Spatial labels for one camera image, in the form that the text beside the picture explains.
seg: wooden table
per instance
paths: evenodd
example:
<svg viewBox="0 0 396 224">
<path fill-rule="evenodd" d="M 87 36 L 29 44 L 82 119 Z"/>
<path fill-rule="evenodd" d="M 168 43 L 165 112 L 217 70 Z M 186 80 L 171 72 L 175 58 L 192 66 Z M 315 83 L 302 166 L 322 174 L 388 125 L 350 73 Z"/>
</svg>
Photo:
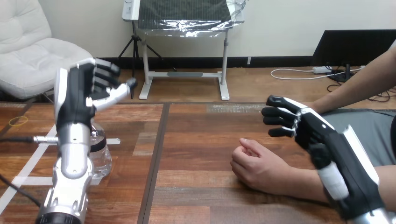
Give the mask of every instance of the wooden table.
<svg viewBox="0 0 396 224">
<path fill-rule="evenodd" d="M 293 140 L 271 138 L 256 103 L 164 103 L 116 105 L 96 121 L 111 145 L 113 169 L 89 189 L 86 224 L 338 224 L 323 205 L 253 191 L 241 184 L 229 164 L 239 138 L 255 139 L 288 164 L 313 168 Z M 29 121 L 9 127 L 3 137 L 46 135 L 54 125 L 51 105 L 32 105 Z M 37 145 L 2 143 L 0 170 L 12 180 Z M 56 146 L 48 146 L 29 177 L 50 177 Z M 50 186 L 22 185 L 40 201 Z M 7 186 L 0 183 L 0 195 Z M 0 224 L 32 223 L 38 208 L 16 194 Z"/>
</svg>

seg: computer monitor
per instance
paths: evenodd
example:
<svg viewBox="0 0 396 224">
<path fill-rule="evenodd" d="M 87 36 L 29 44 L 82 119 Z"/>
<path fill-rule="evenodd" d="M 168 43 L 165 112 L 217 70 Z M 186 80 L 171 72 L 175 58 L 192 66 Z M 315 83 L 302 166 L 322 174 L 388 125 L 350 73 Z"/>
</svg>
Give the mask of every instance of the computer monitor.
<svg viewBox="0 0 396 224">
<path fill-rule="evenodd" d="M 345 82 L 350 66 L 367 65 L 386 52 L 396 40 L 396 29 L 325 30 L 313 54 L 313 66 L 344 66 L 343 76 L 332 77 Z"/>
</svg>

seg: prosthetic hand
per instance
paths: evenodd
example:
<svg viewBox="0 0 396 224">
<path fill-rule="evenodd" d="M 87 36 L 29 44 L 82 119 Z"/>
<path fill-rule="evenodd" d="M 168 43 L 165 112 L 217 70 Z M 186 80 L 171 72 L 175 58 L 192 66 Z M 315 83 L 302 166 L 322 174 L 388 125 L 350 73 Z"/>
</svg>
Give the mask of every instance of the prosthetic hand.
<svg viewBox="0 0 396 224">
<path fill-rule="evenodd" d="M 379 194 L 379 177 L 351 126 L 343 133 L 313 109 L 270 96 L 262 110 L 272 137 L 288 136 L 305 149 L 318 171 L 330 204 L 353 224 L 390 224 Z"/>
<path fill-rule="evenodd" d="M 53 168 L 53 187 L 41 205 L 37 224 L 84 223 L 87 188 L 93 176 L 88 156 L 91 118 L 136 86 L 134 78 L 120 84 L 119 75 L 120 69 L 114 64 L 93 58 L 58 72 L 54 95 L 58 159 Z"/>
</svg>

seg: stand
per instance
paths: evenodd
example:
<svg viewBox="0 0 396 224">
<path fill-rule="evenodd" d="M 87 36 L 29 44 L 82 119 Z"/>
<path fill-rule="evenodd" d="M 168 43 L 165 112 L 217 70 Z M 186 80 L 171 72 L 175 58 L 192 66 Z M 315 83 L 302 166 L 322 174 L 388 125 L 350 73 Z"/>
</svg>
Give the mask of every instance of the stand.
<svg viewBox="0 0 396 224">
<path fill-rule="evenodd" d="M 217 78 L 219 80 L 220 94 L 222 100 L 229 100 L 230 95 L 228 94 L 228 87 L 226 82 L 227 72 L 227 57 L 228 57 L 228 30 L 226 31 L 226 37 L 224 39 L 224 51 L 223 51 L 223 67 L 222 71 L 217 73 L 203 73 L 203 72 L 153 72 L 149 71 L 149 60 L 147 57 L 147 45 L 146 40 L 143 40 L 143 65 L 144 65 L 144 76 L 145 82 L 141 90 L 139 99 L 147 99 L 153 82 L 154 77 L 204 77 L 204 78 Z"/>
<path fill-rule="evenodd" d="M 334 72 L 334 74 L 343 72 L 342 70 L 336 70 Z M 354 75 L 353 72 L 351 72 L 351 65 L 350 64 L 346 64 L 345 65 L 345 73 L 344 74 L 339 74 L 336 76 L 329 76 L 329 79 L 334 80 L 336 82 L 340 82 L 340 83 L 344 83 L 346 81 L 348 81 L 352 76 Z"/>
<path fill-rule="evenodd" d="M 139 50 L 138 50 L 138 46 L 137 43 L 138 41 L 141 41 L 141 38 L 136 34 L 136 28 L 135 28 L 135 23 L 134 21 L 132 21 L 132 30 L 133 30 L 133 35 L 131 36 L 131 40 L 128 42 L 128 44 L 124 47 L 124 49 L 122 50 L 121 54 L 118 56 L 118 60 L 121 59 L 122 55 L 124 54 L 124 52 L 127 50 L 127 48 L 129 47 L 129 45 L 134 42 L 134 49 L 133 49 L 133 56 L 132 56 L 132 77 L 135 77 L 135 60 L 139 59 Z M 155 55 L 157 55 L 157 57 L 159 57 L 161 59 L 161 61 L 163 61 L 165 64 L 167 64 L 169 67 L 171 67 L 173 69 L 173 71 L 177 71 L 175 69 L 175 67 L 169 65 L 165 59 L 159 55 L 154 49 L 152 49 L 149 45 L 147 45 L 147 48 L 150 49 Z M 131 92 L 131 99 L 134 98 L 134 92 Z"/>
</svg>

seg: gray pants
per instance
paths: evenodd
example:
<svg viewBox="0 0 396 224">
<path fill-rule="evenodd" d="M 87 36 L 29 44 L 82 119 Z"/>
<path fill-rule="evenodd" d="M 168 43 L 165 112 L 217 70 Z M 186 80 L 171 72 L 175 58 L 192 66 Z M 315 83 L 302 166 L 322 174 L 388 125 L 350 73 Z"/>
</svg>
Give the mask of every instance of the gray pants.
<svg viewBox="0 0 396 224">
<path fill-rule="evenodd" d="M 357 137 L 375 167 L 395 165 L 396 159 L 390 141 L 390 126 L 396 112 L 380 113 L 366 110 L 340 109 L 323 117 L 338 131 L 348 125 Z"/>
</svg>

